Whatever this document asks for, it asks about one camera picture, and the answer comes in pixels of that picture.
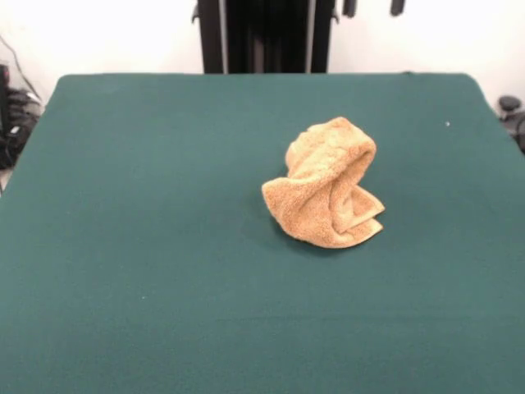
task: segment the orange towel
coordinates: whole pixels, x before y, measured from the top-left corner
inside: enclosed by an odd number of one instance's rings
[[[286,152],[288,177],[262,185],[282,229],[325,248],[347,248],[377,234],[385,207],[358,186],[374,159],[374,141],[343,117],[310,126]]]

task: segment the crumpled towel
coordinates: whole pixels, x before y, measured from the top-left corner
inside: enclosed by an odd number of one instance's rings
[[[347,119],[310,126],[286,152],[288,177],[262,185],[282,229],[324,248],[366,241],[383,227],[374,218],[383,204],[358,186],[374,159],[376,144]]]

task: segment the black knob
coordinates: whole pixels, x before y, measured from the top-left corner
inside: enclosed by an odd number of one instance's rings
[[[514,96],[501,96],[498,103],[505,112],[515,111],[522,106],[520,99]]]

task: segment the black equipment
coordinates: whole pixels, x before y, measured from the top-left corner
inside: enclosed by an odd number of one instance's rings
[[[336,0],[198,0],[205,73],[326,72]],[[352,18],[357,0],[344,0]],[[404,0],[392,0],[400,15]]]

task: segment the black object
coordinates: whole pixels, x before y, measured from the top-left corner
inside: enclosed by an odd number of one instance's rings
[[[522,105],[521,100],[514,96],[501,96],[498,104],[501,109],[501,123],[525,153],[525,111],[518,111]]]
[[[11,129],[9,122],[9,107],[7,103],[7,84],[9,83],[9,70],[0,65],[0,139]]]
[[[357,2],[357,0],[345,0],[343,2],[343,15],[348,18],[353,18],[355,16]]]
[[[498,104],[505,113],[514,112],[522,106],[521,100],[514,96],[501,96]]]
[[[399,16],[403,13],[404,10],[404,0],[392,0],[392,5],[390,6],[390,14],[392,16]]]
[[[203,47],[204,72],[221,74],[221,13],[218,0],[199,0],[197,4],[200,20],[200,39]]]
[[[6,169],[15,166],[39,120],[32,112],[39,104],[28,91],[9,88],[6,66],[0,65],[0,76],[0,169]]]
[[[343,15],[356,13],[345,0]],[[326,72],[336,0],[199,0],[205,73]]]

